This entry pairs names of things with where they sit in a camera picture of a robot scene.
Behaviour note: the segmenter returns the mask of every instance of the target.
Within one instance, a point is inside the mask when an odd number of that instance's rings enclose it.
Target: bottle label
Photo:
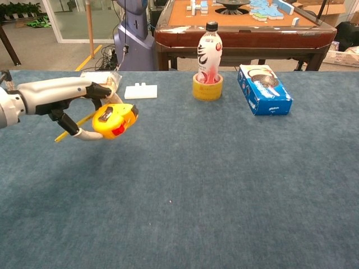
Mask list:
[[[222,56],[222,40],[219,35],[203,36],[197,48],[198,75],[197,80],[204,84],[219,81],[218,67]]]

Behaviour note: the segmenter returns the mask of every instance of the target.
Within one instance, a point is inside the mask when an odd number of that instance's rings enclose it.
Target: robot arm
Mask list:
[[[0,87],[0,128],[14,125],[22,115],[49,115],[52,121],[65,129],[70,135],[82,140],[103,138],[98,132],[88,132],[66,114],[64,110],[76,98],[92,99],[96,110],[101,100],[108,103],[121,103],[121,99],[110,88],[96,84],[83,77],[66,77],[20,84],[16,90]]]

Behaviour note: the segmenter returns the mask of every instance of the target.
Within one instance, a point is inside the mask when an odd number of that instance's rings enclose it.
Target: blue box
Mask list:
[[[289,113],[293,99],[269,66],[241,64],[238,83],[254,115]]]

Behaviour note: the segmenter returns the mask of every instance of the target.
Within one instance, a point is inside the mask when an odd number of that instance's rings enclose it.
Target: yellow tape roll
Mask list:
[[[203,101],[214,101],[220,98],[222,94],[223,77],[218,74],[219,81],[215,84],[203,84],[196,79],[197,74],[193,76],[193,96]]]

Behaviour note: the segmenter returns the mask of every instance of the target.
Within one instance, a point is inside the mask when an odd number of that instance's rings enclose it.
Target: white block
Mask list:
[[[134,86],[127,86],[125,99],[157,98],[157,85],[146,85],[136,83]]]

